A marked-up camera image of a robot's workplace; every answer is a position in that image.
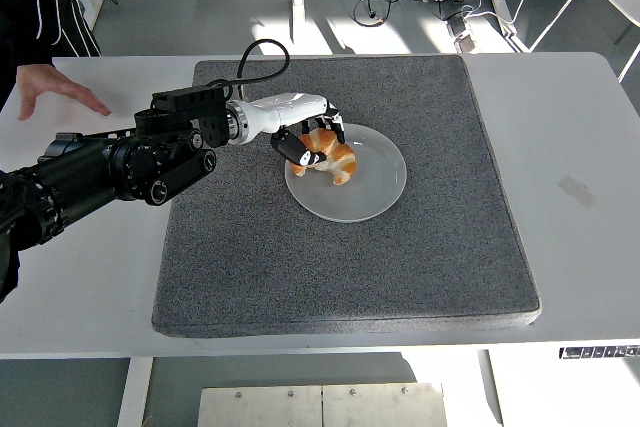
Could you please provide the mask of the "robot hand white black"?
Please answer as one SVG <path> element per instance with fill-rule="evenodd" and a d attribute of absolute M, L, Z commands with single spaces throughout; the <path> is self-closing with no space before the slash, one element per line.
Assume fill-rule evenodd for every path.
<path fill-rule="evenodd" d="M 254 140 L 260 133 L 272 135 L 271 146 L 286 160 L 299 166 L 311 166 L 326 160 L 327 155 L 308 148 L 287 128 L 310 118 L 329 126 L 339 143 L 345 143 L 342 117 L 325 97 L 308 93 L 285 93 L 259 99 L 253 103 L 236 103 L 238 135 L 234 143 L 241 145 Z"/>

